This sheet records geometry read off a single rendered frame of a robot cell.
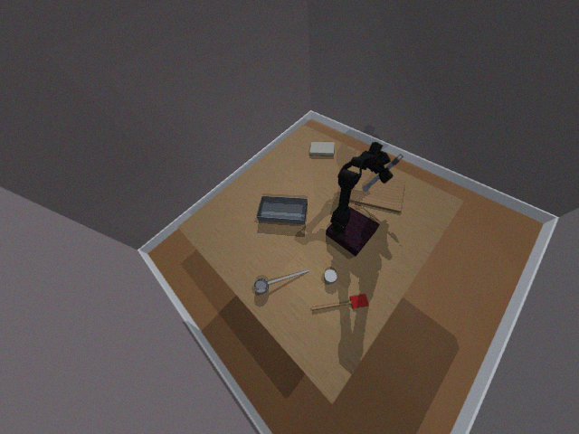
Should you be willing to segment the brown wooden board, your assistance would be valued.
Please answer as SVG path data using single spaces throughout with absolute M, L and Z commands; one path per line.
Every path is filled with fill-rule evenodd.
M 349 201 L 401 212 L 405 181 L 390 179 L 384 184 L 379 179 L 364 192 L 363 186 L 369 184 L 375 177 L 376 175 L 362 174 L 351 191 Z

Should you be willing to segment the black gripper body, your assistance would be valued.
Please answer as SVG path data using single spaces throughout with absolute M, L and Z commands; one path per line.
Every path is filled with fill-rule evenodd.
M 380 180 L 385 184 L 386 182 L 388 182 L 392 177 L 394 177 L 394 175 L 389 171 L 386 170 L 386 168 L 380 166 L 379 161 L 377 160 L 377 165 L 375 168 L 370 169 L 372 172 L 375 172 L 376 174 L 380 174 Z

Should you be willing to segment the grey cylinder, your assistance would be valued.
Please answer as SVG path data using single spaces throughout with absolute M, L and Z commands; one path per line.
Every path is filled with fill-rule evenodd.
M 334 270 L 329 269 L 325 272 L 324 278 L 327 283 L 334 283 L 337 280 L 337 273 Z

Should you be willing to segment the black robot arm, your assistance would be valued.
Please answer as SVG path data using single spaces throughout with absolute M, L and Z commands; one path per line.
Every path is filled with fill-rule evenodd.
M 389 155 L 381 151 L 383 145 L 378 142 L 373 142 L 369 151 L 365 151 L 361 156 L 353 157 L 350 162 L 343 165 L 338 174 L 338 184 L 341 187 L 339 204 L 336 210 L 333 211 L 331 221 L 333 223 L 332 230 L 341 234 L 347 227 L 350 219 L 351 208 L 348 207 L 350 194 L 354 186 L 358 183 L 362 175 L 362 169 L 373 169 L 377 165 L 377 160 L 380 166 L 391 162 Z M 355 173 L 347 170 L 349 167 L 355 166 L 360 168 L 360 173 Z

